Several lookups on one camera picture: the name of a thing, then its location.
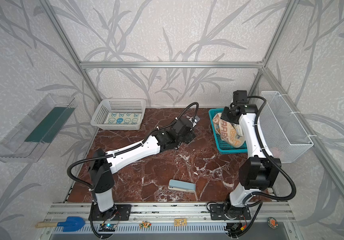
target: black mounting plate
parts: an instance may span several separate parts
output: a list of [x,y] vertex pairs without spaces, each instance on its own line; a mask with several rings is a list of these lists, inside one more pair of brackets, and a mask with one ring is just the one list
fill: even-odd
[[[211,211],[211,220],[229,220],[224,213],[224,204],[209,204],[208,206]],[[241,215],[243,215],[246,220],[251,220],[251,213],[248,207],[237,207],[235,209],[238,210],[240,214],[234,220],[244,220]]]
[[100,212],[98,209],[98,205],[95,204],[93,207],[93,221],[105,221],[109,219],[113,214],[116,212],[119,212],[120,214],[116,214],[114,218],[111,219],[111,221],[128,221],[129,220],[129,215],[130,215],[130,209],[131,209],[131,204],[115,204],[114,206],[117,207],[117,209],[113,209],[113,212],[108,209],[105,212]]

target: blue cartoon face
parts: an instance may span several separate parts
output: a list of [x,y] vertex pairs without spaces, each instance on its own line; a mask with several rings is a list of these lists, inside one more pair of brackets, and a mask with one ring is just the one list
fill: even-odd
[[123,121],[124,121],[124,119],[118,118],[117,121],[116,121],[116,124],[121,124]]

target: wallpaper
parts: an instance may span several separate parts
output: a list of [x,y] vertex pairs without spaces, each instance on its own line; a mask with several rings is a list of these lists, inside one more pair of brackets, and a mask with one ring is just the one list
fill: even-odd
[[71,184],[67,166],[87,150],[97,104],[38,2],[0,0],[0,141],[48,93],[78,107],[37,163],[0,162],[0,240],[33,239]]
[[50,0],[82,61],[260,61],[287,0]]
[[236,90],[249,90],[253,68],[93,69],[89,75],[102,98],[143,98],[147,106],[226,106]]
[[[344,171],[344,0],[298,5],[268,67]],[[290,205],[303,234],[344,239],[344,200],[312,150],[284,169],[302,193]]]

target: teal plastic basket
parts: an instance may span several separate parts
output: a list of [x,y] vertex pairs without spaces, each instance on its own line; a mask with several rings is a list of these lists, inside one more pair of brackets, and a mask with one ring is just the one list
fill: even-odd
[[212,119],[216,116],[216,114],[222,113],[222,112],[223,112],[223,108],[214,108],[214,109],[209,110],[209,118],[211,120],[213,135],[215,136],[215,141],[216,141],[216,146],[217,146],[218,151],[221,154],[246,153],[246,152],[248,152],[245,142],[242,144],[241,147],[235,148],[235,147],[232,147],[231,145],[229,145],[227,142],[221,140],[220,135],[216,133],[215,126],[213,126]]

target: red-brown marble surface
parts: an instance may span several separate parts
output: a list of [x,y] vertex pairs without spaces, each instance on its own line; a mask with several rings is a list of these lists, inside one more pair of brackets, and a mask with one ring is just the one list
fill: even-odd
[[[196,138],[182,144],[179,150],[169,150],[136,161],[113,175],[115,202],[196,202],[224,201],[239,183],[238,170],[247,154],[219,154],[213,137],[208,110],[201,108],[195,127]],[[104,151],[125,147],[142,140],[156,126],[168,125],[182,109],[146,109],[138,131],[100,130],[87,157],[102,148]],[[193,115],[194,110],[187,112]],[[81,168],[78,178],[90,182],[88,163]],[[196,193],[168,189],[170,179],[196,184]],[[68,202],[91,202],[88,187],[75,183]]]

